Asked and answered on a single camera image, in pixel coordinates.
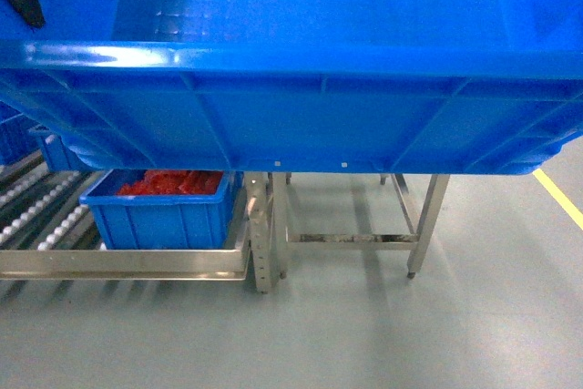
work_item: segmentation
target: metal shelf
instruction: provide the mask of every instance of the metal shelf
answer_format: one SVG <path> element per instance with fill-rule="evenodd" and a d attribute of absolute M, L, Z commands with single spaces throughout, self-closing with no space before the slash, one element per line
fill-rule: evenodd
<path fill-rule="evenodd" d="M 39 163 L 38 157 L 28 158 L 5 169 L 3 175 L 11 180 L 0 176 L 4 193 L 19 191 L 20 195 L 0 210 L 4 227 L 0 279 L 242 281 L 247 277 L 251 249 L 245 190 L 235 201 L 234 219 L 221 250 L 107 251 L 90 211 L 77 202 L 99 174 L 50 174 Z M 39 173 L 42 178 L 23 189 L 24 182 Z M 25 223 L 22 215 L 27 212 L 30 217 L 24 217 Z"/>

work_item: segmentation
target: large blue plastic tub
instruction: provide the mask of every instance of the large blue plastic tub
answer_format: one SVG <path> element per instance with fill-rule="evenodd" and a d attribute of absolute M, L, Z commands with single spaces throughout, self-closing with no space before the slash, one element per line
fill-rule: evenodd
<path fill-rule="evenodd" d="M 144 170 L 111 170 L 79 199 L 110 250 L 210 250 L 227 239 L 240 179 L 225 173 L 214 195 L 115 196 Z"/>
<path fill-rule="evenodd" d="M 0 0 L 0 93 L 98 168 L 515 174 L 583 129 L 583 0 Z"/>
<path fill-rule="evenodd" d="M 43 153 L 43 158 L 51 172 L 63 170 L 77 170 L 79 172 L 91 172 L 94 169 L 79 159 L 63 140 L 50 129 L 37 125 L 28 130 L 28 134 L 36 139 L 36 144 Z"/>

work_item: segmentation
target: crate rim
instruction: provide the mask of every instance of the crate rim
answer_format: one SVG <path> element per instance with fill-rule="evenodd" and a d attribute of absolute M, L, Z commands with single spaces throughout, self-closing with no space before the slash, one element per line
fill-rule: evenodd
<path fill-rule="evenodd" d="M 162 205 L 195 205 L 195 204 L 218 204 L 221 203 L 225 197 L 225 192 L 229 186 L 229 179 L 235 172 L 224 172 L 217 191 L 214 195 L 139 195 L 139 196 L 118 196 L 112 195 L 93 195 L 92 192 L 110 178 L 115 172 L 142 172 L 145 170 L 133 169 L 112 169 L 106 172 L 101 178 L 93 183 L 80 197 L 81 204 L 89 206 L 102 205 L 119 205 L 125 207 L 133 206 L 162 206 Z"/>

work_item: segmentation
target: stainless steel frame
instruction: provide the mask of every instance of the stainless steel frame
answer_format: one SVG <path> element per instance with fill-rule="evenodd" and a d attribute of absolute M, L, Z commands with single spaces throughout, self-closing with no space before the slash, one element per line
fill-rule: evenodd
<path fill-rule="evenodd" d="M 236 200 L 224 249 L 104 251 L 91 213 L 77 205 L 79 193 L 96 176 L 47 175 L 38 154 L 0 171 L 0 189 L 11 193 L 0 211 L 0 280 L 242 281 L 252 254 L 257 289 L 267 293 L 287 275 L 288 245 L 410 251 L 408 276 L 413 278 L 423 264 L 449 180 L 433 175 L 419 214 L 404 176 L 391 175 L 410 234 L 289 235 L 286 183 L 291 174 L 246 172 L 246 190 Z M 382 175 L 382 182 L 388 177 Z"/>
<path fill-rule="evenodd" d="M 387 174 L 381 175 L 381 184 L 384 184 L 389 177 Z M 274 180 L 283 180 L 291 183 L 291 174 L 285 176 L 274 176 Z M 444 199 L 445 190 L 449 181 L 449 175 L 433 175 L 429 182 L 424 205 L 419 214 L 415 206 L 413 197 L 409 192 L 404 175 L 391 175 L 394 188 L 399 198 L 403 215 L 409 228 L 410 234 L 290 234 L 287 230 L 287 217 L 281 207 L 281 215 L 278 217 L 282 230 L 279 234 L 281 245 L 293 245 L 295 248 L 310 248 L 324 250 L 404 250 L 410 251 L 407 267 L 407 276 L 411 279 L 421 270 L 425 254 L 429 246 L 429 241 L 433 234 L 437 216 Z M 281 186 L 275 187 L 276 199 L 284 202 L 283 189 Z M 287 255 L 281 251 L 283 266 L 287 266 L 285 260 Z"/>

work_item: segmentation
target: metal table leg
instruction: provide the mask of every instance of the metal table leg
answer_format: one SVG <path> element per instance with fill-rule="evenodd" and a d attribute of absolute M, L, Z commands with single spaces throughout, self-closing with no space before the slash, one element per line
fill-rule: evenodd
<path fill-rule="evenodd" d="M 279 176 L 272 180 L 278 181 L 277 186 L 281 185 Z M 276 241 L 278 232 L 273 214 L 274 199 L 277 195 L 268 198 L 267 192 L 273 194 L 275 188 L 266 187 L 262 172 L 245 172 L 245 187 L 247 188 L 247 214 L 250 220 L 255 282 L 259 292 L 268 293 L 281 276 Z"/>
<path fill-rule="evenodd" d="M 273 225 L 274 242 L 279 259 L 280 278 L 288 273 L 288 197 L 284 173 L 273 174 Z"/>
<path fill-rule="evenodd" d="M 419 241 L 409 255 L 407 267 L 409 268 L 408 277 L 413 278 L 416 273 L 421 270 L 429 241 L 433 235 L 437 216 L 441 209 L 441 204 L 444 200 L 445 190 L 449 182 L 449 175 L 433 175 L 429 182 L 427 189 L 427 196 L 423 210 L 421 211 L 421 218 L 417 227 L 417 234 Z"/>

